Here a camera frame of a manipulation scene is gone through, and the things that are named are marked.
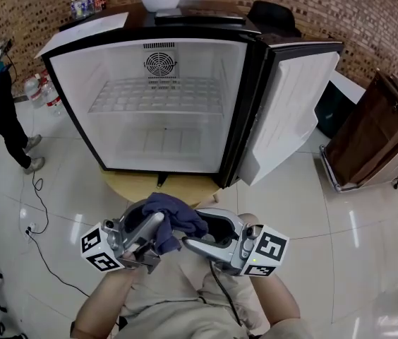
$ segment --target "human arm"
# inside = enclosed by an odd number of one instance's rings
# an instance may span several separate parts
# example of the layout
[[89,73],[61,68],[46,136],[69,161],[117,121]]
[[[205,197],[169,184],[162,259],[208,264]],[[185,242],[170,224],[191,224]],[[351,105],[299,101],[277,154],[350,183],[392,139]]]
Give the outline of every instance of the human arm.
[[71,334],[76,339],[106,339],[124,305],[138,270],[107,273],[82,305]]
[[251,282],[271,326],[301,317],[296,300],[276,274],[267,278],[251,276]]

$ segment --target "white floor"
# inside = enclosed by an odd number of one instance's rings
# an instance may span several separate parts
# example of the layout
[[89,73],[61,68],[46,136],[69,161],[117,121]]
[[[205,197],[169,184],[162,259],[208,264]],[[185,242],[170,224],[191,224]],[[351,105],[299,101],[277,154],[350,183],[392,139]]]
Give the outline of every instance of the white floor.
[[[114,218],[128,202],[101,180],[94,157],[68,117],[33,113],[18,103],[28,135],[44,136],[32,155],[45,155],[41,196],[50,225],[37,237],[50,268],[68,283],[92,292],[101,275],[80,258],[79,237]],[[289,235],[278,274],[297,299],[316,338],[398,337],[398,190],[389,184],[336,194],[318,159],[324,137],[309,141],[255,186],[239,182],[220,194],[218,207],[254,213]],[[67,338],[85,297],[50,275],[34,244],[23,236],[29,222],[41,230],[43,207],[0,137],[0,320],[8,333]]]

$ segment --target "purple cloth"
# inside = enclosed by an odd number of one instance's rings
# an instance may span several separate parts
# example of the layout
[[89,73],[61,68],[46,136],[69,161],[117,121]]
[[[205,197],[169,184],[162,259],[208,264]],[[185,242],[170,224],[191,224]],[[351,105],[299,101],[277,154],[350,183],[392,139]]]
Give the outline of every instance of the purple cloth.
[[180,242],[172,234],[172,230],[186,233],[188,237],[201,238],[208,233],[207,223],[186,203],[166,194],[153,193],[146,200],[143,215],[164,213],[164,220],[159,226],[155,237],[155,251],[159,255],[180,249]]

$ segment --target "fan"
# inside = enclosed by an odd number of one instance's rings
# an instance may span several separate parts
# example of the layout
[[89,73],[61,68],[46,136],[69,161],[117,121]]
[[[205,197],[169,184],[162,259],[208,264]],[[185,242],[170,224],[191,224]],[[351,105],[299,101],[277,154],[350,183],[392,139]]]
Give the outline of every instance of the fan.
[[167,76],[176,64],[168,54],[158,52],[147,58],[145,67],[154,76]]

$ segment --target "wooden table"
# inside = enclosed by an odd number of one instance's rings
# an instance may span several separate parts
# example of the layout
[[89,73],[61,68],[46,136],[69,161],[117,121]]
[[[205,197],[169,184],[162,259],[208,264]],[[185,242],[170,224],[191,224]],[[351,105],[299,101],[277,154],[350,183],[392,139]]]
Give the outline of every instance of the wooden table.
[[208,176],[170,174],[161,187],[157,187],[158,174],[103,171],[102,177],[118,195],[130,202],[138,202],[152,192],[168,194],[196,207],[213,196],[218,202],[218,185]]

